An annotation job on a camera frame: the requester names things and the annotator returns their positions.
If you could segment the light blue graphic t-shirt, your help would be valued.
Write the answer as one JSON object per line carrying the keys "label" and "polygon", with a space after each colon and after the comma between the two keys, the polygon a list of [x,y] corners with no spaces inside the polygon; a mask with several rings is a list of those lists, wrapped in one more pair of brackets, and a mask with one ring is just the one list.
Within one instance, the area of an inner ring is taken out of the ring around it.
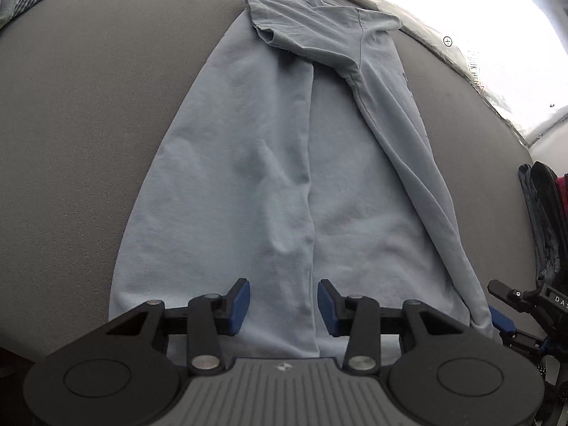
{"label": "light blue graphic t-shirt", "polygon": [[251,302],[227,358],[341,358],[318,282],[384,307],[417,299],[480,335],[487,301],[462,247],[392,32],[332,0],[244,0],[147,172],[109,314],[171,307],[239,278]]}

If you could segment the dark folded clothes stack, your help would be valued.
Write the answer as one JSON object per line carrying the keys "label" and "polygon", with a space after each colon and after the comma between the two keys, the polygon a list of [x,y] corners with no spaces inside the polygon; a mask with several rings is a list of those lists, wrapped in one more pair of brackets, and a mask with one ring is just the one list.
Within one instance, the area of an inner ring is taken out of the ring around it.
{"label": "dark folded clothes stack", "polygon": [[567,293],[567,175],[546,164],[522,164],[518,179],[534,241],[536,283]]}

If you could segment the white printed window sheet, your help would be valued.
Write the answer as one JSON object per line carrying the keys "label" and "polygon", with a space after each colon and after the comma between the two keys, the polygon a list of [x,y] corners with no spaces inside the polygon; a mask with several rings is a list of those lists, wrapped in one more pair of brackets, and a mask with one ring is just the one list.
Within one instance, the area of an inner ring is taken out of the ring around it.
{"label": "white printed window sheet", "polygon": [[358,0],[397,16],[527,146],[567,118],[567,0]]}

